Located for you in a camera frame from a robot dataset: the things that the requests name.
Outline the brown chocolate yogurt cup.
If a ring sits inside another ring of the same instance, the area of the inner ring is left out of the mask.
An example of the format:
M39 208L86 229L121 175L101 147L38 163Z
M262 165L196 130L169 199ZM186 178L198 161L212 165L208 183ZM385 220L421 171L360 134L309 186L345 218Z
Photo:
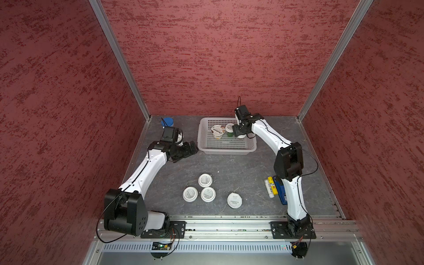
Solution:
M214 125L213 127L211 127L211 133L216 139L221 139L225 132L225 126L223 125Z

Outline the white yogurt cup front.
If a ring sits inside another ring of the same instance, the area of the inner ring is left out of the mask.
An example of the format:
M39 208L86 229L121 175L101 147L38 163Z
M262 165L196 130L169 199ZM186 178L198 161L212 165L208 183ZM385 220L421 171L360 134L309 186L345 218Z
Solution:
M227 204L233 209L238 209L242 206L242 197L237 193L230 193L227 197Z

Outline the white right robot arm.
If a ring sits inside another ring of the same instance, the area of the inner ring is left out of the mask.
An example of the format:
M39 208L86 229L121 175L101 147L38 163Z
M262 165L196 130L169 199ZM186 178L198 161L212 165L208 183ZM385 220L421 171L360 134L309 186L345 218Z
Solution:
M302 146L281 136L259 114L242 113L236 109L235 117L237 120L237 124L233 126L235 136L255 134L275 153L275 176L286 192L287 230L291 236L301 237L306 228L311 227L311 218L304 205L301 188L304 168Z

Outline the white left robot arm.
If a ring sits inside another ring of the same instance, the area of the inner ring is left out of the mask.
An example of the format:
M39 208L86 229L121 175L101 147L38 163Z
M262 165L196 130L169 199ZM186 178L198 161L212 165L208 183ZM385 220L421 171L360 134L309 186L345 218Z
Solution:
M167 214L148 211L146 193L159 170L168 161L175 163L198 151L193 141L181 145L153 142L133 175L119 188L110 189L106 193L102 213L104 228L132 236L140 236L149 230L166 230Z

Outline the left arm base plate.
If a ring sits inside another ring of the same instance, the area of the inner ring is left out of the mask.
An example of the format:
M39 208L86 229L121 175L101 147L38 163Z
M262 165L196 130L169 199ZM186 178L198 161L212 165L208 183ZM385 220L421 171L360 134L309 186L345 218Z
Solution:
M161 230L143 231L141 238L149 239L183 239L185 237L186 221L170 221Z

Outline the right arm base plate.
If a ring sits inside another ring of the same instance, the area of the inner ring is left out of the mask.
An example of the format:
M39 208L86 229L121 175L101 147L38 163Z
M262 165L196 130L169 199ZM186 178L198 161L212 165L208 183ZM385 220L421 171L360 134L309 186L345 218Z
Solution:
M294 221L272 221L270 222L273 239L299 240L316 239L316 233L312 223Z

